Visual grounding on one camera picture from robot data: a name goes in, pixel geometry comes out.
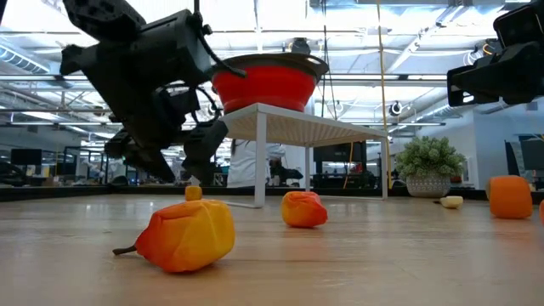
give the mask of table leg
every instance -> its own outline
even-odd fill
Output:
[[[309,147],[304,148],[304,187],[306,191],[309,191],[309,182],[310,182],[310,169],[309,169]]]
[[[257,113],[257,149],[255,152],[255,207],[264,205],[266,185],[266,114]]]
[[[382,199],[386,200],[388,198],[388,156],[387,156],[387,143],[389,141],[387,137],[381,140],[382,143]]]

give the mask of white planter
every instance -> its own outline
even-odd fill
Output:
[[[430,174],[426,177],[409,176],[406,187],[410,195],[415,197],[441,198],[450,192],[450,177]]]

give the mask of toy fruit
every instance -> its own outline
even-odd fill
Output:
[[[533,214],[533,199],[525,178],[515,175],[490,178],[486,193],[490,211],[497,218],[528,218]]]
[[[327,220],[326,208],[314,192],[287,192],[281,201],[281,216],[292,227],[311,228]]]
[[[447,196],[440,199],[440,204],[449,209],[459,209],[462,206],[462,196]]]
[[[138,252],[167,272],[195,271],[232,250],[235,228],[222,201],[197,200],[163,208],[151,216],[133,246],[113,250]]]
[[[200,186],[185,187],[185,200],[196,201],[202,199],[202,188]]]

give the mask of potted plant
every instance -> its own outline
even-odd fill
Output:
[[[417,197],[442,197],[450,191],[450,178],[462,174],[465,156],[456,153],[444,137],[415,137],[397,155],[400,175],[408,192]]]

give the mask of green plant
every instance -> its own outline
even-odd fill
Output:
[[[446,137],[434,139],[426,136],[415,137],[406,144],[396,160],[402,177],[426,177],[432,173],[451,177],[461,175],[465,156],[456,153],[456,148],[450,146]]]

